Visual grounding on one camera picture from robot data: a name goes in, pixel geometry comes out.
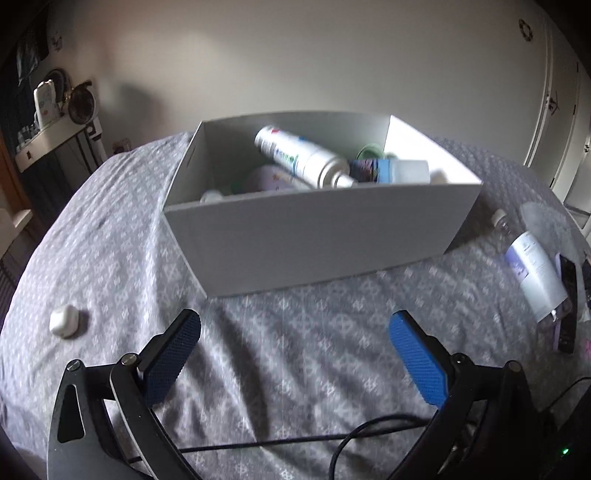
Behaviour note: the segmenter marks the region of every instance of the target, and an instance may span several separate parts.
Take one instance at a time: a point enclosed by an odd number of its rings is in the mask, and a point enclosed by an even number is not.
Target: open cardboard box
[[[429,162],[431,184],[261,192],[199,203],[269,163],[256,133],[275,125],[353,159],[369,143]],[[201,123],[168,190],[164,216],[208,296],[330,280],[445,252],[482,182],[398,118],[282,112]]]

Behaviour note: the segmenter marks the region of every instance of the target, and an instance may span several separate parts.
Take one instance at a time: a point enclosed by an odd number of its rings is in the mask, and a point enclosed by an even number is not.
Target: black table leg
[[[88,132],[86,131],[86,127],[84,128],[84,136],[86,137],[86,143],[88,144],[88,149],[90,150],[90,155],[92,155],[92,159],[95,161],[96,168],[99,168],[100,165],[99,165],[98,161],[96,160],[95,151],[92,150],[92,144],[90,143],[90,137],[88,136]]]
[[[80,153],[82,154],[82,160],[84,160],[84,165],[86,165],[86,169],[88,170],[88,175],[92,175],[92,170],[90,169],[90,165],[88,165],[88,160],[86,159],[86,155],[84,154],[84,150],[82,149],[82,144],[80,143],[80,138],[78,138],[78,134],[74,135],[76,139],[76,143],[78,144],[78,148],[80,149]]]

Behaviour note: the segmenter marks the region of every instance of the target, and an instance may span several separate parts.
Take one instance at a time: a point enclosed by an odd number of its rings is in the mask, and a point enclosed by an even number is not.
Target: patterned fabric
[[[579,254],[586,248],[558,200],[523,167],[440,141],[484,180],[445,255],[313,286],[206,300],[161,216],[189,139],[176,135],[112,157],[74,195],[31,258],[0,335],[0,415],[13,442],[44,458],[67,362],[99,365],[138,352],[184,307],[202,316],[202,338],[168,401],[156,408],[178,447],[348,432],[396,412],[432,415],[388,339],[398,309],[477,364],[522,362],[539,407],[589,374],[591,322],[579,324],[574,355],[552,353],[501,255],[504,240],[490,226],[496,208],[520,219],[520,206],[534,202],[551,213],[543,223],[557,242]],[[68,340],[48,330],[51,311],[64,303],[87,318]],[[568,411],[576,401],[575,392],[560,408]],[[352,442],[337,464],[338,478],[384,478],[419,434]],[[122,441],[132,455],[129,440]],[[206,479],[324,478],[335,447],[187,458]]]

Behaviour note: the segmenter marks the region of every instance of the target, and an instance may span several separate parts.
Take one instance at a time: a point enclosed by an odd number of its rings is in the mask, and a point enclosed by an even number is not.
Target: black cable
[[[370,420],[369,422],[373,422],[373,423],[371,423],[371,425],[373,425],[375,423],[381,423],[382,421],[387,421],[387,420],[406,420],[406,421],[409,421],[410,423],[407,425],[403,425],[403,426],[383,428],[383,429],[374,430],[372,432],[366,432],[366,433],[361,433],[361,431],[359,431],[359,433],[353,434],[353,436],[351,436],[353,432],[351,432],[351,433],[332,433],[332,434],[327,434],[327,435],[312,435],[312,436],[306,436],[306,437],[292,437],[292,438],[283,438],[283,439],[274,439],[274,440],[262,440],[260,442],[224,443],[221,445],[206,445],[206,446],[201,446],[201,447],[187,447],[187,448],[181,448],[178,451],[181,453],[196,453],[196,452],[210,452],[213,450],[237,450],[237,449],[244,449],[244,448],[271,447],[271,446],[277,446],[277,445],[291,445],[294,443],[329,442],[331,440],[345,440],[350,437],[348,440],[348,442],[349,442],[351,439],[377,437],[380,435],[388,435],[390,433],[402,432],[404,430],[416,429],[416,428],[424,427],[425,425],[427,425],[430,422],[430,419],[422,419],[422,418],[417,417],[415,415],[404,414],[404,413],[387,415],[385,417],[380,417],[378,419]],[[369,426],[369,425],[366,425],[369,422],[365,422],[364,424],[360,425],[359,427],[365,425],[362,428],[362,430],[363,430]],[[129,458],[127,460],[127,462],[131,464],[131,463],[140,462],[141,460],[142,460],[142,457],[137,456],[137,457]]]
[[[347,446],[347,444],[354,439],[362,430],[365,430],[372,425],[376,425],[377,423],[382,423],[384,421],[392,421],[392,420],[406,420],[412,422],[411,428],[418,428],[426,426],[430,420],[421,419],[416,417],[415,415],[409,415],[406,413],[395,413],[393,415],[386,415],[383,417],[378,417],[377,419],[368,420],[361,425],[359,425],[355,430],[349,433],[339,446],[336,448],[335,452],[333,453],[332,458],[330,459],[330,467],[329,467],[329,480],[335,480],[335,469],[336,469],[336,461],[339,459],[340,453],[343,449]]]
[[[556,405],[562,399],[562,397],[564,397],[570,391],[571,388],[573,388],[577,383],[582,382],[583,380],[591,380],[591,377],[581,377],[572,382],[568,387],[566,387],[563,390],[563,392],[558,397],[556,397],[550,403],[550,405],[548,405],[544,410],[542,410],[542,413],[548,412],[552,407],[554,407],[554,405]]]

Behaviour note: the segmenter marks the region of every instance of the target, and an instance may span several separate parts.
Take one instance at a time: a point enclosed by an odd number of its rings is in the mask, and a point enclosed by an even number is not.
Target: white bottle
[[[256,147],[268,158],[313,187],[351,187],[349,164],[325,148],[268,125],[257,133]]]
[[[512,224],[504,210],[495,212],[492,224],[512,242],[505,259],[534,312],[536,322],[555,317],[556,310],[568,295],[542,246],[530,232],[519,234],[521,229]]]

